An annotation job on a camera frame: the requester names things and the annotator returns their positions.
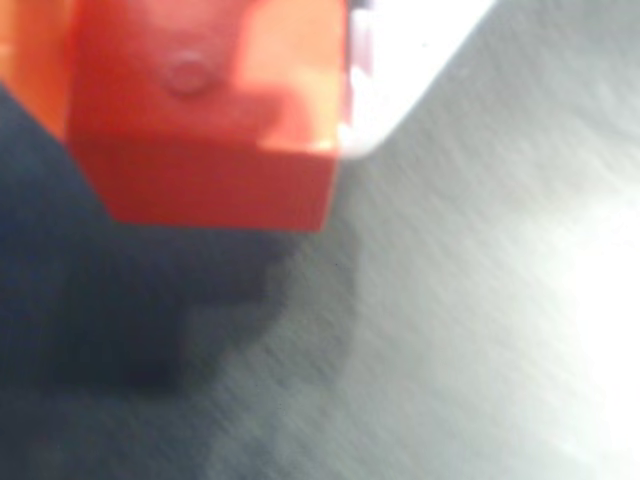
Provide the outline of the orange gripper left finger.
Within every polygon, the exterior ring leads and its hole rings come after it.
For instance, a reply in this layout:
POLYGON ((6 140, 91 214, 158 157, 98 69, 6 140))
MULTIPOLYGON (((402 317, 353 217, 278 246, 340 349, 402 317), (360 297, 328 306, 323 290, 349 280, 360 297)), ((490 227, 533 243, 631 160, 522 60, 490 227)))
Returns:
POLYGON ((66 133, 75 3, 1 0, 1 84, 58 140, 66 133))

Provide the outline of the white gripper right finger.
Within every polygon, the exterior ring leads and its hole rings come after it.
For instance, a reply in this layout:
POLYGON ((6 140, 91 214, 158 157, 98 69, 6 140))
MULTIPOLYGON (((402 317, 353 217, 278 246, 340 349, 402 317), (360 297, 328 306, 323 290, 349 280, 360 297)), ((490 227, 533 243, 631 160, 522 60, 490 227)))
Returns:
POLYGON ((493 1, 350 1, 341 157, 365 157, 397 129, 493 1))

